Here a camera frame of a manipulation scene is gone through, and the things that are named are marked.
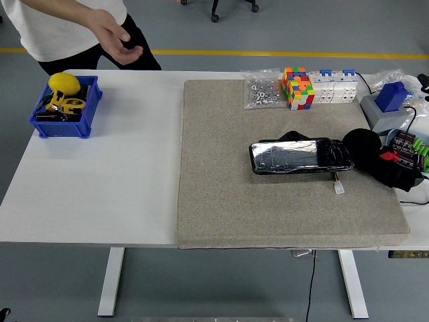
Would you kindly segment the person's right hand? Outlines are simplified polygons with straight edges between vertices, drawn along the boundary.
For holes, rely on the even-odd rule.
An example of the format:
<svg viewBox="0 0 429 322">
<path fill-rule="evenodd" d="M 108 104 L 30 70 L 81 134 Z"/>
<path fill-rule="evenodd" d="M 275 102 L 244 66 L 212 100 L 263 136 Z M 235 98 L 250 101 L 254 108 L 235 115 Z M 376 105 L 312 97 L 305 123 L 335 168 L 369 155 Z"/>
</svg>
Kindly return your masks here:
<svg viewBox="0 0 429 322">
<path fill-rule="evenodd" d="M 89 13 L 87 28 L 95 35 L 102 49 L 119 64 L 131 64 L 143 54 L 141 46 L 126 49 L 123 43 L 131 39 L 130 35 L 105 10 L 92 9 Z"/>
</svg>

